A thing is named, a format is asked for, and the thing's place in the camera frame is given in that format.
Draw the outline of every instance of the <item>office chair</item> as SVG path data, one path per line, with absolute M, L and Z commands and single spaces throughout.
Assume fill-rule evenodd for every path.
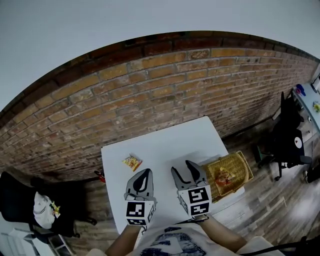
M 282 177 L 283 168 L 292 168 L 312 162 L 311 157 L 305 156 L 302 133 L 297 129 L 303 121 L 304 119 L 296 108 L 293 93 L 291 92 L 290 97 L 285 99 L 282 92 L 280 121 L 274 126 L 268 138 L 267 148 L 270 153 L 262 153 L 258 145 L 253 146 L 253 154 L 258 168 L 270 162 L 278 163 L 279 176 L 274 179 L 275 181 Z
M 85 190 L 79 181 L 67 181 L 46 184 L 44 180 L 35 178 L 29 187 L 9 173 L 4 171 L 0 176 L 0 212 L 7 222 L 29 224 L 30 230 L 44 243 L 48 237 L 62 235 L 65 237 L 80 237 L 74 232 L 74 221 L 84 221 L 95 225 L 97 221 L 88 217 L 85 205 Z M 57 206 L 60 206 L 60 216 L 56 218 L 49 229 L 52 233 L 41 234 L 33 226 L 41 226 L 36 222 L 33 213 L 35 194 L 39 192 L 48 196 Z

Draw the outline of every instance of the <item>person's arm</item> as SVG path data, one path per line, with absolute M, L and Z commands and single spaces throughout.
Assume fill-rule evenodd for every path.
M 211 215 L 209 215 L 209 219 L 199 222 L 198 224 L 212 241 L 234 253 L 247 243 L 242 236 L 222 225 Z
M 127 225 L 121 235 L 106 250 L 107 256 L 126 256 L 134 250 L 141 226 Z

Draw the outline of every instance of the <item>wooden floor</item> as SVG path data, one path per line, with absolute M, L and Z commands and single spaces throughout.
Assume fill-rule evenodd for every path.
M 306 184 L 297 166 L 283 170 L 278 176 L 278 165 L 272 163 L 257 168 L 251 145 L 265 136 L 275 123 L 268 120 L 223 142 L 229 153 L 241 150 L 247 159 L 254 179 L 245 185 L 245 193 L 236 201 L 215 209 L 214 217 L 246 239 L 264 236 L 274 245 L 299 241 L 302 236 L 313 238 L 320 235 L 320 182 Z M 312 125 L 305 121 L 300 126 L 306 156 L 312 156 L 314 165 L 320 154 L 320 140 Z M 67 238 L 67 243 L 77 255 L 85 255 L 92 248 L 106 250 L 117 238 L 106 185 L 100 181 L 86 184 L 87 207 L 98 223 L 76 223 L 81 238 Z

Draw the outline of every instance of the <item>white table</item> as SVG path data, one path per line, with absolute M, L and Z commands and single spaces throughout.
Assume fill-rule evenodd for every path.
M 185 160 L 202 165 L 227 155 L 228 151 L 210 119 L 205 116 L 104 146 L 101 154 L 111 210 L 117 231 L 121 233 L 127 225 L 124 193 L 128 180 L 137 172 L 150 168 L 153 174 L 157 205 L 149 228 L 165 227 L 189 219 L 179 204 L 171 167 L 175 167 L 184 180 L 191 180 Z M 129 154 L 143 160 L 135 172 L 122 162 Z M 242 187 L 216 204 L 224 204 L 244 192 Z
M 316 127 L 316 130 L 318 131 L 318 133 L 320 133 L 320 112 L 317 113 L 314 109 L 314 102 L 320 103 L 320 94 L 312 89 L 310 83 L 304 83 L 302 84 L 302 87 L 304 89 L 305 96 L 303 96 L 302 94 L 298 94 L 296 92 L 296 87 L 293 88 L 293 94 L 301 103 L 301 105 L 306 109 L 311 118 L 311 121 Z

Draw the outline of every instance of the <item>white bag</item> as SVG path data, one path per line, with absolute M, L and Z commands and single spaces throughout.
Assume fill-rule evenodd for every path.
M 35 221 L 44 229 L 51 229 L 55 221 L 54 210 L 50 207 L 51 200 L 49 197 L 35 193 L 33 214 Z

